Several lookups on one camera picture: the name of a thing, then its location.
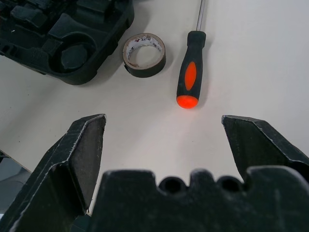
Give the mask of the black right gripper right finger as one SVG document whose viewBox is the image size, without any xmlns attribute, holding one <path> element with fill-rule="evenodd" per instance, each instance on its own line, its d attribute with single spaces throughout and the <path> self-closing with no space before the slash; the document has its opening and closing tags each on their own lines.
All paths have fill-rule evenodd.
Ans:
<svg viewBox="0 0 309 232">
<path fill-rule="evenodd" d="M 237 170 L 241 177 L 253 166 L 286 166 L 309 181 L 309 157 L 268 122 L 243 116 L 222 116 Z"/>
</svg>

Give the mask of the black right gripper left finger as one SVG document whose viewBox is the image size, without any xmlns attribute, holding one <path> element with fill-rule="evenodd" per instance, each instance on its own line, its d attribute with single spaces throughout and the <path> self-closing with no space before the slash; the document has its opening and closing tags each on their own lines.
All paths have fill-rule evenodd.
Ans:
<svg viewBox="0 0 309 232">
<path fill-rule="evenodd" d="M 70 232 L 98 179 L 106 116 L 74 121 L 44 154 L 0 219 L 0 232 Z"/>
</svg>

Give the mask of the black handle screwdriver orange oval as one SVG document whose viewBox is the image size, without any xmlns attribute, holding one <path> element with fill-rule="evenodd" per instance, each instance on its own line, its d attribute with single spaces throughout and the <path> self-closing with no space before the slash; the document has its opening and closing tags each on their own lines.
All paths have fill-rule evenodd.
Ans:
<svg viewBox="0 0 309 232">
<path fill-rule="evenodd" d="M 198 105 L 203 77 L 203 48 L 206 33 L 201 30 L 206 0 L 201 0 L 196 29 L 187 36 L 187 50 L 182 61 L 176 102 L 184 109 Z"/>
</svg>

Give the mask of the black electrical tape roll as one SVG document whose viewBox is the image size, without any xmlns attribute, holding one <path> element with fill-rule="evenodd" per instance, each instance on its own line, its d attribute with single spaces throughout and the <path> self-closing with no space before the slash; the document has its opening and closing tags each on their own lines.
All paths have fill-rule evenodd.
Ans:
<svg viewBox="0 0 309 232">
<path fill-rule="evenodd" d="M 160 56 L 159 58 L 146 66 L 139 66 L 137 63 L 130 61 L 132 53 L 141 47 L 154 47 Z M 156 35 L 151 33 L 141 33 L 130 37 L 124 44 L 122 49 L 122 58 L 125 69 L 134 77 L 148 78 L 156 75 L 163 70 L 166 64 L 166 48 L 163 41 Z"/>
</svg>

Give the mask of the black tool case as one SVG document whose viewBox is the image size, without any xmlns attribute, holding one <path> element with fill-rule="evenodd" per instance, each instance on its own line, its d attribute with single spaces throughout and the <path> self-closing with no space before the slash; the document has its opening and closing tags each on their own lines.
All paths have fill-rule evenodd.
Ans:
<svg viewBox="0 0 309 232">
<path fill-rule="evenodd" d="M 132 0 L 0 0 L 0 55 L 82 85 L 133 20 Z"/>
</svg>

